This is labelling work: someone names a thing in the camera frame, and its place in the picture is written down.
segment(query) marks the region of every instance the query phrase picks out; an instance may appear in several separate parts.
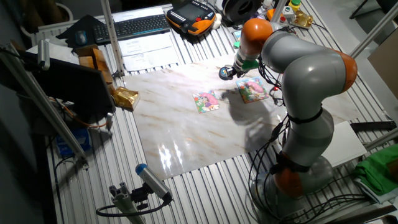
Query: keyboard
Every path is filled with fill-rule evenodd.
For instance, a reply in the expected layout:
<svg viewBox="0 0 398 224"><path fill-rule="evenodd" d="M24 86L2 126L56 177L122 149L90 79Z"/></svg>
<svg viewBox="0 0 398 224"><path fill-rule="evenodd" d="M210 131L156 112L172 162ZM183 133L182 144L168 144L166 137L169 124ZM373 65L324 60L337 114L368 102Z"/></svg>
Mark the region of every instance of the keyboard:
<svg viewBox="0 0 398 224"><path fill-rule="evenodd" d="M132 39L170 31L165 15L146 16L128 21L114 23L118 40ZM108 29L105 24L94 26L94 38L97 44L110 43Z"/></svg>

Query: gray robot arm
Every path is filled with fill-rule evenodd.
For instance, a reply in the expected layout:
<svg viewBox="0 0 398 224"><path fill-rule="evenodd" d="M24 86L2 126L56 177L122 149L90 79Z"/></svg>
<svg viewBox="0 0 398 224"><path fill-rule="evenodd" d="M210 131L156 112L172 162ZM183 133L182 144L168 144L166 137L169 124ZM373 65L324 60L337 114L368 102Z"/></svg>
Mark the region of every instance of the gray robot arm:
<svg viewBox="0 0 398 224"><path fill-rule="evenodd" d="M273 178L264 184L271 191L269 201L275 202L275 190L286 198L297 198L314 192L333 177L330 163L321 156L334 132L333 118L322 108L322 101L346 91L358 70L350 56L286 32L270 30L273 28L267 23L259 19L245 23L234 67L225 77L231 79L234 73L246 73L243 65L259 54L265 65L283 73L282 94L290 119L289 133L278 164L271 169ZM255 201L264 199L255 197Z"/></svg>

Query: computer mouse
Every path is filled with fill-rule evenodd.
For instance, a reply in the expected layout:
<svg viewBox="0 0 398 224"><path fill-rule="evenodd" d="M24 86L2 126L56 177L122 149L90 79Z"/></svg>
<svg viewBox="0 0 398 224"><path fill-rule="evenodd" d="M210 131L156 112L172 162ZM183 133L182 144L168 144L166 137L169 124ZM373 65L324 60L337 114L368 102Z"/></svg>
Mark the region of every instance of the computer mouse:
<svg viewBox="0 0 398 224"><path fill-rule="evenodd" d="M76 32L75 40L77 45L86 45L87 44L86 31L81 30Z"/></svg>

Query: marble board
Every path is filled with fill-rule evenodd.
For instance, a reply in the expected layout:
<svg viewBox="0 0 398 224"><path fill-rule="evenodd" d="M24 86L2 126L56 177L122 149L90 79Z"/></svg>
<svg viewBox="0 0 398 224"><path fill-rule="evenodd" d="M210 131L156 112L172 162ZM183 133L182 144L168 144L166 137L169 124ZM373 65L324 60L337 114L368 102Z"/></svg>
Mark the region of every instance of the marble board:
<svg viewBox="0 0 398 224"><path fill-rule="evenodd" d="M276 106L271 97L245 104L236 85L238 79L218 77L220 67L232 64L233 59L234 55L226 55L124 77L126 88L141 94L134 118L147 165L160 179L255 151L285 117L285 108ZM260 74L251 70L239 80L251 77ZM269 92L272 86L265 80L263 84ZM199 113L193 94L211 90L219 109ZM325 99L323 107L335 124L359 117L347 93Z"/></svg>

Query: gold package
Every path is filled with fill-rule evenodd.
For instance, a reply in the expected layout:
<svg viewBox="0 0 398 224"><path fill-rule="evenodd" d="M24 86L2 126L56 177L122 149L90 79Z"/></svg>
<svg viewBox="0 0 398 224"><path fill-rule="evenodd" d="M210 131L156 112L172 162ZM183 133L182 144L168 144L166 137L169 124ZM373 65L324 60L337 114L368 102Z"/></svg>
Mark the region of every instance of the gold package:
<svg viewBox="0 0 398 224"><path fill-rule="evenodd" d="M292 24L301 28L309 29L311 27L312 22L313 22L312 16L309 16L303 11L298 10L296 12L296 19L293 21Z"/></svg>
<svg viewBox="0 0 398 224"><path fill-rule="evenodd" d="M132 110L136 108L140 98L139 92L128 90L125 87L118 87L112 95L116 105Z"/></svg>

